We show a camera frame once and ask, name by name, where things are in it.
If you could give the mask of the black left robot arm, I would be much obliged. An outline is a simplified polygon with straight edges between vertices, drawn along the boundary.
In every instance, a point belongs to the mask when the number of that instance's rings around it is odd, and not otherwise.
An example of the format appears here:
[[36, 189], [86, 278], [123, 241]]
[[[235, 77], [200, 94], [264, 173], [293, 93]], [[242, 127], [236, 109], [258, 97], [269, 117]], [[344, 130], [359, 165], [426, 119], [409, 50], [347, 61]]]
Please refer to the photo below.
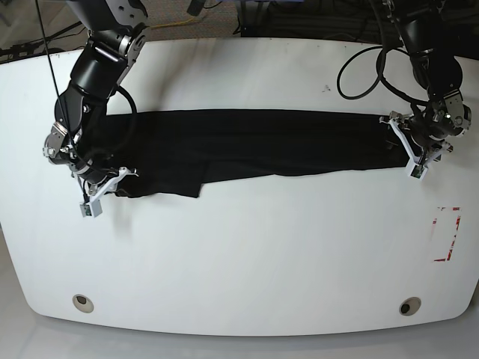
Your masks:
[[403, 142], [415, 166], [425, 168], [451, 151], [449, 137], [464, 135], [471, 127], [471, 109], [460, 88], [462, 68], [454, 57], [451, 36], [442, 18], [444, 1], [384, 1], [387, 16], [397, 29], [416, 82], [428, 100], [413, 99], [381, 82], [411, 105], [412, 114], [393, 114], [390, 126]]

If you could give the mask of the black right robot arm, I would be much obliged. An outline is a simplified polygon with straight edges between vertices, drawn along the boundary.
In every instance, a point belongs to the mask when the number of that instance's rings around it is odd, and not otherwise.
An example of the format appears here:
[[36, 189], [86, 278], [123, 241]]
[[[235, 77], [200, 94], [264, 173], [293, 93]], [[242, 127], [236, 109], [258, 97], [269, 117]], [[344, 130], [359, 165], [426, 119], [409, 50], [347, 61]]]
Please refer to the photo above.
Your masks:
[[70, 169], [84, 202], [90, 203], [90, 188], [107, 193], [126, 175], [108, 162], [128, 140], [110, 146], [95, 144], [94, 133], [116, 93], [137, 115], [131, 95], [120, 84], [144, 45], [148, 15], [141, 1], [68, 1], [67, 6], [88, 30], [88, 39], [67, 89], [56, 93], [55, 122], [43, 154], [52, 164]]

